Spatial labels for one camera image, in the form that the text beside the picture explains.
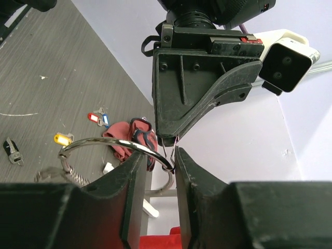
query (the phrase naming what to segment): gray wood surface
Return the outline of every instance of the gray wood surface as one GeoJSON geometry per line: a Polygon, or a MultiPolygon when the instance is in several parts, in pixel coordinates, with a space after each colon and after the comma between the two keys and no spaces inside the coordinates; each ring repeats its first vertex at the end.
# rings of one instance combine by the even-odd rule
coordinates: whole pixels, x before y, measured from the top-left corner
{"type": "MultiPolygon", "coordinates": [[[[153,107],[70,0],[58,0],[47,13],[31,10],[0,47],[0,58],[0,142],[14,140],[25,163],[11,164],[0,149],[2,183],[31,183],[38,171],[60,168],[57,132],[72,133],[75,140],[101,136],[105,128],[87,118],[99,107],[111,123],[154,120],[153,107]]],[[[106,162],[118,165],[106,146],[85,147],[70,158],[92,181],[106,162]]],[[[146,229],[143,214],[142,234],[146,229]]]]}

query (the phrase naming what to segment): black camera face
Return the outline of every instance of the black camera face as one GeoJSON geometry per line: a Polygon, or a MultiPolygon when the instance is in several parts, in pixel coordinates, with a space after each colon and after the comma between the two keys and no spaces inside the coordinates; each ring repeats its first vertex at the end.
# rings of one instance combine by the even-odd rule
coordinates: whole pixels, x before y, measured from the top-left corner
{"type": "Polygon", "coordinates": [[[312,66],[312,61],[281,44],[271,46],[259,76],[284,92],[291,92],[312,66]]]}

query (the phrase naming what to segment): red cloth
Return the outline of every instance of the red cloth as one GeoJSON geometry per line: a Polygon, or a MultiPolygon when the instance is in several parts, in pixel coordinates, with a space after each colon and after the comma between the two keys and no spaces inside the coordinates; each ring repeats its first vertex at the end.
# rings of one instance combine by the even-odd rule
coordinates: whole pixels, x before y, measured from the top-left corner
{"type": "Polygon", "coordinates": [[[141,236],[140,249],[182,249],[180,227],[171,229],[170,235],[141,236]]]}
{"type": "MultiPolygon", "coordinates": [[[[103,133],[103,137],[114,137],[117,139],[130,140],[150,149],[157,151],[158,143],[156,135],[152,130],[152,125],[141,118],[134,118],[130,124],[127,122],[118,122],[113,124],[106,132],[103,133]]],[[[114,156],[121,162],[126,161],[132,154],[130,149],[112,145],[114,149],[114,156]]],[[[155,160],[151,157],[148,158],[147,170],[152,171],[155,166],[155,160]]]]}

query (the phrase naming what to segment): red key tag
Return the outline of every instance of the red key tag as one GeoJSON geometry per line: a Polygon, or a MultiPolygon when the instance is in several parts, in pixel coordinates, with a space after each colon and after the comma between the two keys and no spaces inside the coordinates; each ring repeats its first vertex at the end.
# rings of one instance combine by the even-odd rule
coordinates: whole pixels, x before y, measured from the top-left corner
{"type": "Polygon", "coordinates": [[[89,113],[88,114],[88,119],[92,122],[98,123],[99,117],[94,113],[89,113]]]}

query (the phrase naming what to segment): red clip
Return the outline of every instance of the red clip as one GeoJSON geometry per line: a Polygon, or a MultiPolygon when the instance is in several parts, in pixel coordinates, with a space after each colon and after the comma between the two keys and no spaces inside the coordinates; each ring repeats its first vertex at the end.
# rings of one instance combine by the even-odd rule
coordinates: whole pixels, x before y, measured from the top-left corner
{"type": "Polygon", "coordinates": [[[94,113],[89,113],[88,114],[88,119],[92,122],[98,123],[99,117],[94,113]]]}
{"type": "Polygon", "coordinates": [[[241,41],[243,41],[244,43],[259,43],[259,44],[263,44],[263,41],[261,39],[248,40],[248,38],[242,37],[241,41]]]}

